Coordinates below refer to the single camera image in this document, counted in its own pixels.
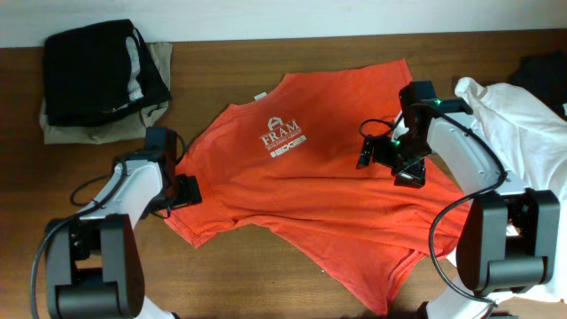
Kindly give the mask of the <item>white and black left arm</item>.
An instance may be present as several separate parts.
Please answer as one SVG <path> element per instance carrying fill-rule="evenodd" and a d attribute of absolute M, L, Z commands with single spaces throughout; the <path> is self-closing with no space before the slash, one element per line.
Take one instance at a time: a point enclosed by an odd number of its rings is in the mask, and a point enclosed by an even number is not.
<path fill-rule="evenodd" d="M 76 214 L 47 226 L 37 255 L 45 258 L 52 318 L 177 318 L 150 300 L 136 246 L 136 224 L 161 219 L 202 200 L 195 177 L 177 175 L 160 151 L 115 160 L 106 186 Z"/>

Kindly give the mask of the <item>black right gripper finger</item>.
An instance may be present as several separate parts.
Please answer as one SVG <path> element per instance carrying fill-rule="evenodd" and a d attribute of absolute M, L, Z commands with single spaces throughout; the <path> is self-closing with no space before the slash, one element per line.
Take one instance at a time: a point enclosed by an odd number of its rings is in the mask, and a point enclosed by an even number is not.
<path fill-rule="evenodd" d="M 415 158 L 403 162 L 392 171 L 394 184 L 409 188 L 424 187 L 425 173 L 425 158 Z"/>
<path fill-rule="evenodd" d="M 357 169 L 368 167 L 373 159 L 374 142 L 370 138 L 364 138 L 361 153 L 356 163 Z"/>

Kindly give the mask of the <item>orange FRAM t-shirt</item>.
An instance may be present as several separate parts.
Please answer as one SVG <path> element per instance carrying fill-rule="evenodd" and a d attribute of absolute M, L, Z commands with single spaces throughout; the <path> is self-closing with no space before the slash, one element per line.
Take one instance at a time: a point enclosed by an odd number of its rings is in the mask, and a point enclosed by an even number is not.
<path fill-rule="evenodd" d="M 202 202 L 168 226 L 194 246 L 254 224 L 311 258 L 377 315 L 385 315 L 430 255 L 434 217 L 461 191 L 433 164 L 420 189 L 396 186 L 387 167 L 357 169 L 363 135 L 400 112 L 407 63 L 287 74 L 256 101 L 231 105 L 191 144 L 177 172 L 194 175 Z M 436 228 L 434 247 L 456 247 L 468 210 Z"/>

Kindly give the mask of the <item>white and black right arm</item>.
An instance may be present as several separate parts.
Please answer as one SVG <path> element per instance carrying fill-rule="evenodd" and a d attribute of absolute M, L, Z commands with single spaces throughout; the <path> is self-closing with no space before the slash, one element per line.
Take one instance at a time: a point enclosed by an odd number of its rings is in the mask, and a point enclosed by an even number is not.
<path fill-rule="evenodd" d="M 378 162 L 396 183 L 424 185 L 423 162 L 432 153 L 447 164 L 464 193 L 434 218 L 428 235 L 431 261 L 446 290 L 420 306 L 420 318 L 491 318 L 501 300 L 555 280 L 560 201 L 536 191 L 507 168 L 478 132 L 461 98 L 403 103 L 398 119 L 380 135 L 365 134 L 357 166 Z M 470 210 L 456 247 L 458 275 L 439 265 L 434 240 L 441 220 L 458 206 Z"/>

